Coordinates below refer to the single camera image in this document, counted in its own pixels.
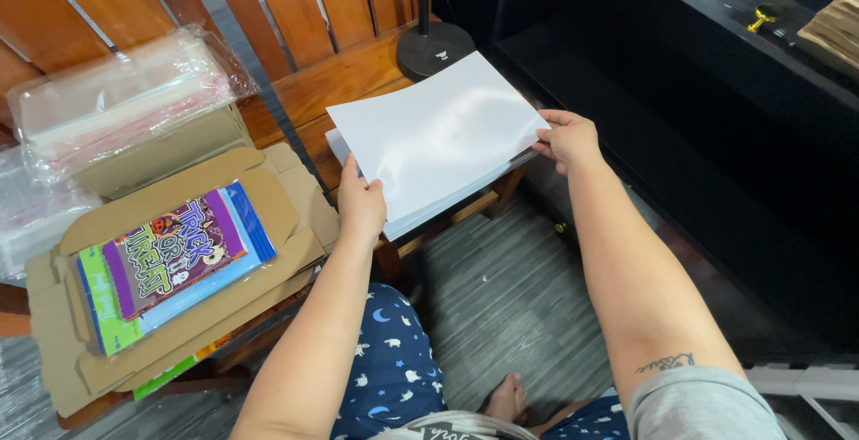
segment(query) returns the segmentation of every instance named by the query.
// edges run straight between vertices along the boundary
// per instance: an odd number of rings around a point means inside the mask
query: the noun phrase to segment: cabinet knob
[[[781,19],[782,10],[775,4],[763,3],[754,8],[754,15],[757,17],[757,21],[749,24],[748,30],[757,33],[757,29],[760,29],[765,22],[775,22]]]

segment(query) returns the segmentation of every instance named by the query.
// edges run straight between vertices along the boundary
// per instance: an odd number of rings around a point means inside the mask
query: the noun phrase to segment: hand
[[[340,178],[337,203],[340,209],[340,236],[375,240],[385,226],[387,206],[381,194],[381,180],[369,185],[367,179],[358,178],[358,163],[349,153]]]
[[[538,113],[552,129],[537,130],[540,141],[532,147],[557,161],[558,173],[568,176],[570,172],[606,163],[600,153],[593,121],[562,110],[540,110]]]

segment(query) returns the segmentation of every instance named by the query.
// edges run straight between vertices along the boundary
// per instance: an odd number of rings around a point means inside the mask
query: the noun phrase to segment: tattoo
[[[680,368],[681,366],[695,366],[695,358],[693,358],[692,353],[681,353],[677,356],[669,356],[667,358],[656,360],[651,364],[647,364],[637,369],[636,373],[650,371],[653,368],[664,370],[669,368]]]

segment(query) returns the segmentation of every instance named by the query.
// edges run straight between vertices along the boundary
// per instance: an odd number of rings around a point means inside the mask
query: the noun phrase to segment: gray floor
[[[410,256],[416,301],[452,409],[476,409],[502,377],[522,375],[537,421],[611,385],[581,260],[522,198],[490,222],[476,216]],[[29,338],[0,340],[0,437],[226,438],[244,395],[209,391],[122,406],[82,432],[57,426]]]

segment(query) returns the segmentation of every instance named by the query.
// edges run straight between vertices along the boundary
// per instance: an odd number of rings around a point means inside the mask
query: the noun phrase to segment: black lamp base
[[[400,71],[417,83],[465,58],[477,48],[465,29],[448,22],[431,21],[426,36],[415,26],[397,43]]]

